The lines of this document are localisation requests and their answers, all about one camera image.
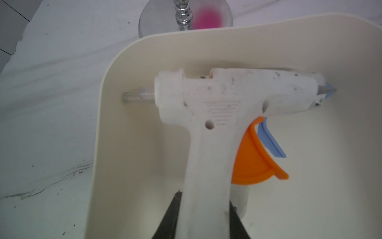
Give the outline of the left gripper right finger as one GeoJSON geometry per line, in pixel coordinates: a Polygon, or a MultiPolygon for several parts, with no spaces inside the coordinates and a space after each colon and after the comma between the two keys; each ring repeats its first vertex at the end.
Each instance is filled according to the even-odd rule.
{"type": "Polygon", "coordinates": [[[251,239],[231,202],[229,208],[229,232],[230,239],[251,239]]]}

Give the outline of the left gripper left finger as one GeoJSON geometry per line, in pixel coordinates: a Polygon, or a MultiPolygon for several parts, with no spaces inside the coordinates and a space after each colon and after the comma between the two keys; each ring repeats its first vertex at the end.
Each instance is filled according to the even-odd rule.
{"type": "Polygon", "coordinates": [[[178,191],[174,195],[152,239],[174,239],[175,238],[181,199],[182,199],[182,192],[178,191]]]}

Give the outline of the white glue gun blue trigger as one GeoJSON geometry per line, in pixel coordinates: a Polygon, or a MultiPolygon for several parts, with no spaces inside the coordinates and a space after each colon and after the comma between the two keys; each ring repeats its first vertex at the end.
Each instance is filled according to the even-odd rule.
{"type": "Polygon", "coordinates": [[[231,186],[288,179],[265,119],[317,109],[334,91],[318,73],[214,68],[194,79],[162,71],[152,87],[124,93],[128,104],[154,103],[162,122],[191,136],[175,239],[229,239],[231,186]]]}

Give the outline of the cream plastic storage box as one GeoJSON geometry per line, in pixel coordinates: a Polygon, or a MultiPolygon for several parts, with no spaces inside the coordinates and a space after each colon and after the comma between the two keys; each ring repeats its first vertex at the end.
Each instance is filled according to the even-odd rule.
{"type": "Polygon", "coordinates": [[[183,187],[190,135],[154,104],[123,93],[160,71],[271,68],[321,73],[322,107],[267,124],[289,174],[250,187],[243,225],[254,239],[382,236],[382,26],[324,14],[250,27],[158,34],[124,49],[102,81],[87,239],[149,239],[183,187]]]}

